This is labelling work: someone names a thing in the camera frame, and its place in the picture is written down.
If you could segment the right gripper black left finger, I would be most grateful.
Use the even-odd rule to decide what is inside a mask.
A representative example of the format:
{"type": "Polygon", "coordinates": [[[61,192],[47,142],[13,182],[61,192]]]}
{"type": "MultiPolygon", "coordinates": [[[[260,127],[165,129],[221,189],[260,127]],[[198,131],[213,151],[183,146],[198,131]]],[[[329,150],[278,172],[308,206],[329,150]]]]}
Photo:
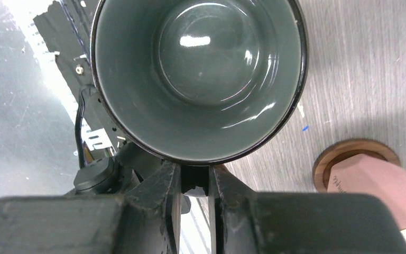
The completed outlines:
{"type": "Polygon", "coordinates": [[[177,253],[181,168],[126,194],[0,198],[0,253],[177,253]]]}

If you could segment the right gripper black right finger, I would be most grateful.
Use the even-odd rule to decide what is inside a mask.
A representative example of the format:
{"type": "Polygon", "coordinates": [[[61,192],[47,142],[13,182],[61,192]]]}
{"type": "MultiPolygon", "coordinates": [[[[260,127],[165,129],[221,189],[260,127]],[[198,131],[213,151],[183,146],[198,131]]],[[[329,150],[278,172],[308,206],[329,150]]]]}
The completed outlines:
{"type": "Polygon", "coordinates": [[[256,192],[224,166],[208,172],[213,253],[406,253],[376,197],[256,192]]]}

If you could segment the dark walnut coaster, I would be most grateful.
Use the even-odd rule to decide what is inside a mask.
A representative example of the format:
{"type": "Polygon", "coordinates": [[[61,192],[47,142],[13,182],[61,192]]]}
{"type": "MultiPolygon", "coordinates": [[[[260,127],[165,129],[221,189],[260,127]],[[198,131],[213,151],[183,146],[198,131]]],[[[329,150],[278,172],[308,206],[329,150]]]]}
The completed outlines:
{"type": "Polygon", "coordinates": [[[318,192],[327,192],[332,166],[355,155],[365,154],[401,166],[399,156],[387,145],[372,139],[339,141],[325,149],[312,167],[312,181],[318,192]]]}

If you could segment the dark green mug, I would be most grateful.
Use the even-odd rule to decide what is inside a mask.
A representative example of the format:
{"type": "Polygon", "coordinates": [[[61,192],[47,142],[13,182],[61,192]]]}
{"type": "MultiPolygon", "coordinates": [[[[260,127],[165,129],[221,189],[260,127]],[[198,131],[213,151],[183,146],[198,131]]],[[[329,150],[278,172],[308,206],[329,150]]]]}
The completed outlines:
{"type": "Polygon", "coordinates": [[[99,1],[90,62],[102,104],[145,151],[186,169],[237,160],[287,123],[308,72],[298,1],[99,1]]]}

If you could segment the pink white mug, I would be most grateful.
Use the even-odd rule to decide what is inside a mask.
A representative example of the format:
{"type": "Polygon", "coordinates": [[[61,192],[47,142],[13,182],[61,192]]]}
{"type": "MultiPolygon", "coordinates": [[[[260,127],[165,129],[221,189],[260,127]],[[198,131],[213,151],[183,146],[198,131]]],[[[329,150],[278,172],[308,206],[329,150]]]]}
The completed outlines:
{"type": "Polygon", "coordinates": [[[406,170],[388,161],[358,154],[332,166],[328,192],[378,197],[392,212],[406,240],[406,170]]]}

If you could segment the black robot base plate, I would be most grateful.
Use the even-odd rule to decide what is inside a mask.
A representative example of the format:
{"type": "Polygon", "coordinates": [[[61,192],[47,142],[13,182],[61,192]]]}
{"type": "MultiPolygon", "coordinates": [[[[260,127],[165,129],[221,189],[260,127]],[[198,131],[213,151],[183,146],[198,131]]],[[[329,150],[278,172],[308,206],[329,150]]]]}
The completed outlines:
{"type": "Polygon", "coordinates": [[[72,93],[72,121],[80,165],[100,153],[116,156],[126,168],[141,170],[150,158],[110,119],[97,95],[88,60],[91,18],[97,1],[49,1],[34,24],[72,93]]]}

